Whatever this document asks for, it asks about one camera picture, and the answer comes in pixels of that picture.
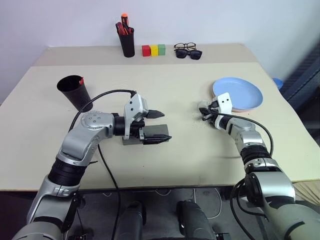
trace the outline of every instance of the floor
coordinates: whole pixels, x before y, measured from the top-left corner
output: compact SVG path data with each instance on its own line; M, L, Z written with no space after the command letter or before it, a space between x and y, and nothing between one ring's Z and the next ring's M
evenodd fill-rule
M33 193L30 197L20 197L7 193L0 193L0 233L1 239L11 239L13 235L25 224L28 208L32 203ZM117 194L86 193L83 195L85 206L78 210L84 229L92 229L93 240L109 240L117 211ZM206 216L214 217L220 211L220 195L213 187L177 188L152 191L123 191L121 193L121 211L132 201L142 201L146 206L147 220L143 226L143 239L164 237L183 237L179 232L178 221L175 214L176 204L182 200L196 200ZM247 240L248 237L235 221L229 201L221 202L220 214L209 219L217 233L230 233L233 240ZM275 240L276 237L268 221L237 210L239 218L248 228L256 240ZM75 216L68 236L80 231L79 218Z

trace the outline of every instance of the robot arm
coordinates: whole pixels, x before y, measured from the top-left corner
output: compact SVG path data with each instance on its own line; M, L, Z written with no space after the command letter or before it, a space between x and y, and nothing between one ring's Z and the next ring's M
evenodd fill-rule
M27 214L27 225L14 240L60 240L72 225L76 209L80 204L77 191L80 180L103 139L113 135L124 140L138 138L143 144L158 144L171 136L156 134L146 136L144 118L164 116L149 110L147 101L139 94L131 97L124 107L124 116L117 113L88 112L80 123L69 131L56 155L50 173L33 200Z
M245 170L247 199L261 207L279 239L319 239L320 215L312 209L295 204L295 190L287 175L272 159L255 125L247 120L215 113L231 114L229 93L201 102L202 118L225 131L235 141Z

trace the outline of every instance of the black paper cup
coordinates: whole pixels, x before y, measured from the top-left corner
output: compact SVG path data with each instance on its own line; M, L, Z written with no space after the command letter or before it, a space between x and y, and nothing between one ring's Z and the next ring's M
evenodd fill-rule
M57 83L56 87L69 99L78 111L91 100L82 76L66 76ZM90 111L93 106L94 105L90 103L82 112L85 113Z
M134 41L134 33L135 29L130 27L131 32L129 35L119 35L119 39L121 42L121 47L123 51L123 55L127 58L131 58L135 55L135 41Z

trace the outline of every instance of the blue object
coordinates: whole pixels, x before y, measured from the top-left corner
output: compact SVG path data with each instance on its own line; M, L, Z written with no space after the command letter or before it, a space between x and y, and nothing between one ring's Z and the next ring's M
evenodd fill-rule
M223 77L214 82L213 94L229 93L232 101L232 110L244 112L259 107L264 97L255 85L238 77Z
M275 82L277 88L280 90L282 86L284 85L284 82L280 80L279 78L272 78L273 81Z

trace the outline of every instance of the table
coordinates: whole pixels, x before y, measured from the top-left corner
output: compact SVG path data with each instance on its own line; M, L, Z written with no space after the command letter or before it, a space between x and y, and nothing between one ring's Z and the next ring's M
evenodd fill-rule
M222 77L243 78L260 88L263 104L235 113L269 129L273 158L292 181L320 178L320 150L299 117L283 99L255 56L241 44L198 46L198 61L166 56L132 58L121 48L55 47L47 49L0 106L0 190L37 190L49 173L76 109L57 82L80 75L91 97L112 89L134 89L150 109L165 117L146 125L167 124L172 139L159 145L122 145L114 136L101 142L103 154L120 188L227 186L244 177L236 145L226 133L201 121L197 104L212 98L212 83ZM125 93L105 96L93 109L123 114ZM269 147L267 135L258 129ZM81 180L81 189L112 189L97 152Z

